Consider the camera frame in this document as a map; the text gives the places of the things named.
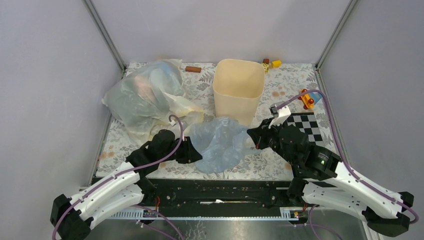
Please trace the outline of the light blue trash bag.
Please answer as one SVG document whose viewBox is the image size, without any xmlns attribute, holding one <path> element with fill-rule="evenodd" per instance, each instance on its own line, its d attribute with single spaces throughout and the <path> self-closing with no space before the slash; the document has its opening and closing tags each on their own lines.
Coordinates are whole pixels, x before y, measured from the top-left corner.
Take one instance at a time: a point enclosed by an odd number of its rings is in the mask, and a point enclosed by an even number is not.
<svg viewBox="0 0 424 240">
<path fill-rule="evenodd" d="M 196 168 L 204 174 L 218 174 L 237 166 L 248 155 L 260 154 L 247 130 L 247 126 L 229 117 L 191 125 L 188 136 L 202 155 Z"/>
</svg>

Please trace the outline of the beige plastic trash bin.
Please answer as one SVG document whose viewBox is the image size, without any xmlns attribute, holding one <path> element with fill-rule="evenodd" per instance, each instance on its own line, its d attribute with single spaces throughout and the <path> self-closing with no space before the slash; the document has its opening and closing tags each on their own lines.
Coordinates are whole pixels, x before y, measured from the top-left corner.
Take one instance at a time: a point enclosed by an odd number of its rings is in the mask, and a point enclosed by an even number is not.
<svg viewBox="0 0 424 240">
<path fill-rule="evenodd" d="M 215 116 L 229 117 L 249 126 L 265 87 L 265 71 L 258 62 L 223 59 L 212 82 Z"/>
</svg>

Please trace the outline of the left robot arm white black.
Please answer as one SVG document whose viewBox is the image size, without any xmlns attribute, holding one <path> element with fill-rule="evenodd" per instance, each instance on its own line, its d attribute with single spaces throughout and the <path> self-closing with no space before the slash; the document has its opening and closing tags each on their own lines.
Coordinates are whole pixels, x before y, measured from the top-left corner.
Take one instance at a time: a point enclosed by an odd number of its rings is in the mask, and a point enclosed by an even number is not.
<svg viewBox="0 0 424 240">
<path fill-rule="evenodd" d="M 127 207 L 159 205 L 158 190 L 147 175 L 162 162 L 192 164 L 202 158 L 190 137 L 160 130 L 106 177 L 73 196 L 56 197 L 50 214 L 52 238 L 83 240 L 99 223 Z"/>
</svg>

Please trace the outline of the translucent white yellow trash bag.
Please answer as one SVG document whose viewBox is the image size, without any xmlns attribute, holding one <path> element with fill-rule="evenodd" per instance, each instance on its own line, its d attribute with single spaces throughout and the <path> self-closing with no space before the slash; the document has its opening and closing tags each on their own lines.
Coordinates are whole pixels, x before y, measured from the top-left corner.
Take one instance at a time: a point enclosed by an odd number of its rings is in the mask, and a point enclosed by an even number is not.
<svg viewBox="0 0 424 240">
<path fill-rule="evenodd" d="M 115 119 L 138 145 L 147 142 L 160 125 L 169 129 L 169 116 L 183 126 L 201 123 L 203 108 L 187 98 L 180 59 L 161 59 L 134 70 L 102 98 Z"/>
</svg>

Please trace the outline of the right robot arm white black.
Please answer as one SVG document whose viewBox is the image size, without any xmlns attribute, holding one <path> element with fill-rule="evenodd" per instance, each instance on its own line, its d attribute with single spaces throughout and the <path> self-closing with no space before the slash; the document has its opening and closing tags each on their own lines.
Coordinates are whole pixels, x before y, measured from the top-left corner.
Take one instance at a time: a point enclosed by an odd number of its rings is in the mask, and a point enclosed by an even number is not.
<svg viewBox="0 0 424 240">
<path fill-rule="evenodd" d="M 391 191 L 359 173 L 352 174 L 339 155 L 310 142 L 305 131 L 293 124 L 271 123 L 271 119 L 265 119 L 247 134 L 257 149 L 270 148 L 300 173 L 286 192 L 291 205 L 332 208 L 358 218 L 387 237 L 409 230 L 411 220 L 405 211 L 413 205 L 411 193 Z"/>
</svg>

